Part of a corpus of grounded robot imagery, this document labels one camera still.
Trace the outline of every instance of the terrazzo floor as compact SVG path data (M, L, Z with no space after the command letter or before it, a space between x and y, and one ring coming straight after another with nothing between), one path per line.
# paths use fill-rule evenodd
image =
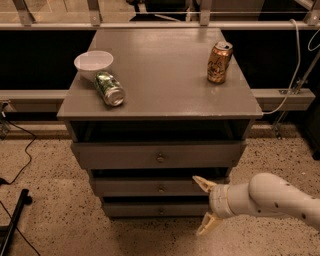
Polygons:
M293 218L238 216L201 237L195 231L202 218L110 220L70 150L64 126L24 127L38 135L28 150L33 159L13 185L0 187L0 200L12 214L21 190L29 189L33 203L24 207L18 227L41 255L320 255L320 233ZM293 125L282 126L282 134L278 140L269 125L254 125L231 183L271 172L320 198L320 162L312 159L308 141ZM28 161L29 141L15 129L0 141L0 177L12 180ZM8 223L0 208L0 225ZM14 255L36 255L17 231L9 251Z

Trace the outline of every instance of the soda can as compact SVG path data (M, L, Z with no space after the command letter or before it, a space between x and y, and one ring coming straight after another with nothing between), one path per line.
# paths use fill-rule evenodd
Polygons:
M222 84L226 80L226 71L232 57L233 46L229 42L220 41L212 48L208 60L208 80Z
M95 77L94 85L107 105L118 106L124 101L125 91L123 87L108 72L98 72Z

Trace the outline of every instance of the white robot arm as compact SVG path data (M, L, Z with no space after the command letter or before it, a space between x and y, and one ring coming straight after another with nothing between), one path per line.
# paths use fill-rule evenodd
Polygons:
M208 233L222 219L246 214L256 217L295 217L320 231L320 199L309 196L284 179L260 173L249 183L221 185L199 176L193 179L209 193L212 213L206 213L197 235Z

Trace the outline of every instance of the black cable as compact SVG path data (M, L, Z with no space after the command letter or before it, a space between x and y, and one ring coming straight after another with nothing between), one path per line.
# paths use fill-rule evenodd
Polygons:
M18 126L18 125L15 125L15 124L13 124L12 122L10 122L10 121L8 121L8 120L6 120L6 122L8 122L9 124L11 124L12 126L18 128L18 129L20 129L20 130L22 130L22 131L30 134L33 138L32 138L32 140L28 143L28 145L27 145L27 146L25 147L25 149L24 149L24 152L29 156L29 161L28 161L28 163L26 163L26 164L20 169L20 171L18 172L18 174L16 175L16 177L15 177L11 182L8 182L8 181L6 181L5 179L0 178L0 186L1 186L2 184L12 185L12 184L16 181L16 179L20 176L20 174L22 173L22 171L31 163L31 161L32 161L32 156L29 154L28 148L29 148L30 145L37 139L37 136L36 136L35 134L33 134L32 132L30 132L30 131L28 131L28 130L26 130L26 129Z
M8 216L10 217L10 220L12 221L12 217L11 214L9 213L9 211L7 210L7 208L4 206L4 204L0 201L0 204L2 205L3 209L5 210L5 212L8 214ZM22 232L19 230L18 227L16 227L16 230L19 232L19 234L21 235L21 237L24 239L24 241L35 251L35 253L37 255L40 256L40 253L37 251L37 249L27 240L27 238L22 234Z

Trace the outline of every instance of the metal pipe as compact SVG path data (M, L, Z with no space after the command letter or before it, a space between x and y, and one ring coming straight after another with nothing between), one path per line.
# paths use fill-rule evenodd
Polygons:
M306 82L310 72L313 70L314 66L317 64L319 58L320 58L320 49L318 50L317 55L314 57L313 61L311 62L310 66L309 66L308 70L306 71L306 73L304 74L303 78L298 82L298 86L293 90L294 94L299 93L301 87Z
M102 18L98 0L87 0L90 11L90 21L93 26L99 26Z
M210 23L211 0L200 1L200 25L207 26Z
M295 0L295 2L297 2L309 11L312 9L313 6L313 1L311 0Z
M316 30L320 24L309 26L302 21L297 21L299 30ZM211 21L208 26L201 26L199 22L139 22L139 23L101 23L100 26L92 26L90 23L34 23L23 26L14 23L0 24L0 30L97 30L97 29L121 29L121 28L220 28L223 30L293 30L289 21Z
M309 26L315 26L319 23L320 16L320 0L314 0L311 9L304 18L304 22Z
M21 24L25 26L31 25L35 18L30 13L25 0L13 0L13 3L18 11Z

